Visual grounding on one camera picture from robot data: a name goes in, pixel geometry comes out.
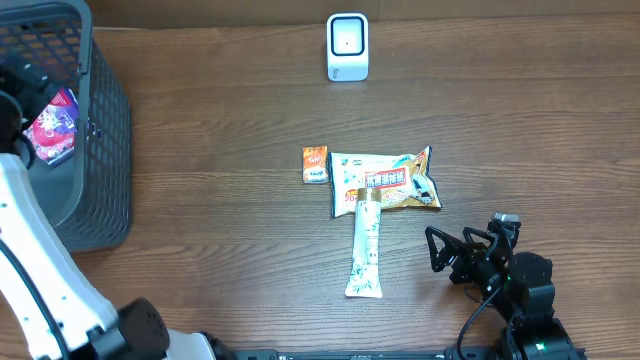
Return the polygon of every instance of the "white tube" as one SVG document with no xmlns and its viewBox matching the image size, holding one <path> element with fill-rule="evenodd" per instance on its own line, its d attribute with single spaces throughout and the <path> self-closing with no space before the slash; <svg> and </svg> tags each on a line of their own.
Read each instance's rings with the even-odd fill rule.
<svg viewBox="0 0 640 360">
<path fill-rule="evenodd" d="M 344 294 L 348 297 L 382 297 L 378 275 L 381 193 L 358 189 L 353 237 L 353 269 Z"/>
</svg>

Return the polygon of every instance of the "small white gadget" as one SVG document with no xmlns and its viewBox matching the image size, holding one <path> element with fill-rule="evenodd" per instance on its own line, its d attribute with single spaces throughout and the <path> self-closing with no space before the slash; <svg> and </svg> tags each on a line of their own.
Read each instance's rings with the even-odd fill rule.
<svg viewBox="0 0 640 360">
<path fill-rule="evenodd" d="M 362 81 L 369 75 L 369 22 L 364 14 L 339 13 L 327 20 L 327 75 L 331 81 Z"/>
</svg>

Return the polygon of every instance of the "white and gold package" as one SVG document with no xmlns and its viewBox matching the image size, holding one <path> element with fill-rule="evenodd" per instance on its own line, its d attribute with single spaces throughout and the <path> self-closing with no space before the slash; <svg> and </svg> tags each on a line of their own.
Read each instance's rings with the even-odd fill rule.
<svg viewBox="0 0 640 360">
<path fill-rule="evenodd" d="M 418 155 L 399 156 L 331 153 L 333 217 L 353 213 L 359 188 L 382 193 L 382 208 L 441 208 L 435 182 L 429 177 L 431 146 Z"/>
<path fill-rule="evenodd" d="M 382 297 L 378 275 L 381 195 L 379 189 L 357 190 L 353 268 L 344 291 L 348 297 Z"/>
</svg>

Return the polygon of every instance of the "basket handle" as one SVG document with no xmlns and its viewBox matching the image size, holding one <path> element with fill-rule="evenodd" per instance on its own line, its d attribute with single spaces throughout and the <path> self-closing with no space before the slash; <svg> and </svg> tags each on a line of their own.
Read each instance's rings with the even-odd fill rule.
<svg viewBox="0 0 640 360">
<path fill-rule="evenodd" d="M 78 60 L 80 75 L 89 73 L 91 65 L 91 47 L 93 46 L 93 17 L 91 9 L 84 0 L 8 0 L 0 1 L 0 12 L 11 10 L 24 10 L 25 8 L 38 7 L 42 5 L 67 5 L 75 9 L 80 16 L 82 29 L 80 30 L 80 52 Z"/>
</svg>

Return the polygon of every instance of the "brown wall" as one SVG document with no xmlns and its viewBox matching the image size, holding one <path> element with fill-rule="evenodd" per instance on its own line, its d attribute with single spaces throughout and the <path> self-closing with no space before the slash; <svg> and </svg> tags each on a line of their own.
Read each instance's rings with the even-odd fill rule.
<svg viewBox="0 0 640 360">
<path fill-rule="evenodd" d="M 638 0 L 87 0 L 97 26 L 185 28 L 324 22 L 341 11 L 371 21 L 640 12 Z"/>
</svg>

